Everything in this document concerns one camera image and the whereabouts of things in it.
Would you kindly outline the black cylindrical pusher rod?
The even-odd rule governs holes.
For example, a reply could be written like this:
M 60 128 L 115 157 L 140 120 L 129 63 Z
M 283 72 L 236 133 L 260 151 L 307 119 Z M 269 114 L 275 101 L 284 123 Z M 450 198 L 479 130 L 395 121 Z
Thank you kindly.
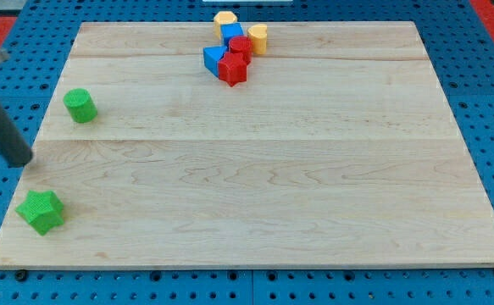
M 33 157 L 31 147 L 0 104 L 0 154 L 10 167 L 27 165 Z

